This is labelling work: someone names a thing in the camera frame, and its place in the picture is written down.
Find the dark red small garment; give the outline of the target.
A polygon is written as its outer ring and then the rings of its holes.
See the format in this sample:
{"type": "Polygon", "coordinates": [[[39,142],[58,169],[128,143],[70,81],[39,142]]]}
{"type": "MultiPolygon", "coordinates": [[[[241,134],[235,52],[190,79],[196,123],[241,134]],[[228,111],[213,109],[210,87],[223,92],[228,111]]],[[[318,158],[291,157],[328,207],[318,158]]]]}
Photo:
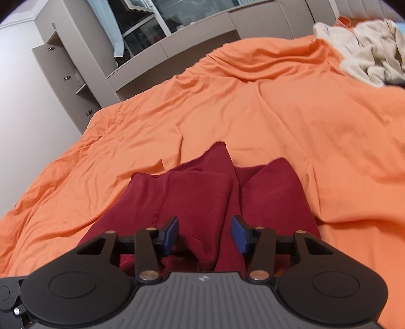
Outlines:
{"type": "Polygon", "coordinates": [[[173,253],[163,261],[165,274],[244,273],[244,258],[231,235],[235,215],[279,235],[290,236],[297,230],[319,233],[299,177],[287,160],[236,167],[226,145],[217,142],[201,157],[167,173],[134,173],[122,196],[84,239],[107,230],[132,236],[176,217],[179,233],[173,253]]]}

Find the cream patterned clothes pile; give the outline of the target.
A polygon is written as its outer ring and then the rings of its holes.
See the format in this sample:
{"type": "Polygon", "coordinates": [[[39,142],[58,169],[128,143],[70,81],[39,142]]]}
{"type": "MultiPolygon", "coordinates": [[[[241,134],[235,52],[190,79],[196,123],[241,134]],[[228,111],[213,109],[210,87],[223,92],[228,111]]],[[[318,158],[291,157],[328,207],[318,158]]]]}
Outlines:
{"type": "Polygon", "coordinates": [[[404,33],[392,20],[369,20],[352,29],[315,23],[313,33],[342,55],[340,70],[352,78],[376,88],[404,82],[404,33]]]}

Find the orange bed cover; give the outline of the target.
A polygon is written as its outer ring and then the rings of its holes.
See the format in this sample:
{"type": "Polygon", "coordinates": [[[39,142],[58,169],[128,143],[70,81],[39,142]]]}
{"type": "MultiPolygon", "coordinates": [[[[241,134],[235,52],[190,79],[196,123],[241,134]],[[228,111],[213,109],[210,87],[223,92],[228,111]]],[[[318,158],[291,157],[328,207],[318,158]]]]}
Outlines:
{"type": "Polygon", "coordinates": [[[297,172],[321,236],[380,274],[380,321],[404,327],[404,90],[345,75],[311,36],[250,38],[99,110],[1,220],[1,275],[75,247],[128,185],[223,141],[239,167],[279,157],[297,172]]]}

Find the window with dark glass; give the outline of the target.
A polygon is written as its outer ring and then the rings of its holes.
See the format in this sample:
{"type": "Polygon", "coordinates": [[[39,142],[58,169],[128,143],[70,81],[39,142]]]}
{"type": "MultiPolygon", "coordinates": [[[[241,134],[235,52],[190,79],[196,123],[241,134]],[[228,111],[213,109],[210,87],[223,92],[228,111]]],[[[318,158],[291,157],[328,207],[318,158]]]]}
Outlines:
{"type": "Polygon", "coordinates": [[[251,4],[251,1],[109,1],[129,60],[178,30],[214,14],[251,4]]]}

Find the left light blue curtain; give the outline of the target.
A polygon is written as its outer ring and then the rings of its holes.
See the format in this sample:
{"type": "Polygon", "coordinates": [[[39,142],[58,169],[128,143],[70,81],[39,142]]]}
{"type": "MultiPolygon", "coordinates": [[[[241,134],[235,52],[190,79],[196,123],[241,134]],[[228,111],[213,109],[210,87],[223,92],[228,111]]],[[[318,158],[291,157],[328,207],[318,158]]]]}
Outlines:
{"type": "Polygon", "coordinates": [[[107,0],[88,0],[87,3],[113,46],[114,58],[123,57],[125,51],[124,40],[110,4],[107,0]]]}

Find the grey padded headboard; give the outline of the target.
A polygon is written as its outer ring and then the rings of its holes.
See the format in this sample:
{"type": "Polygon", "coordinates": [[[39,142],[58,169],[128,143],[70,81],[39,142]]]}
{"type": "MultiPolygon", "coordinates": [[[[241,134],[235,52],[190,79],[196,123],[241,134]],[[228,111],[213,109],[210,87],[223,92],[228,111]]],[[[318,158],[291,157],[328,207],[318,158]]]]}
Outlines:
{"type": "Polygon", "coordinates": [[[364,20],[382,19],[384,12],[380,1],[374,0],[335,0],[338,12],[347,18],[364,20]]]}

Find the grey wall cabinet unit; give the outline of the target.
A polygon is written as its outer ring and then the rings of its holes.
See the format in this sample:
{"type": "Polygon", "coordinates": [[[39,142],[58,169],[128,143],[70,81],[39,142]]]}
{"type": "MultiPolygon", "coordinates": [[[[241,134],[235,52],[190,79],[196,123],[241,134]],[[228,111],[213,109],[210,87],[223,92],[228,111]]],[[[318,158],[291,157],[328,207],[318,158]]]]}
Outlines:
{"type": "Polygon", "coordinates": [[[333,24],[333,1],[48,1],[34,56],[76,128],[225,43],[300,38],[333,24]]]}

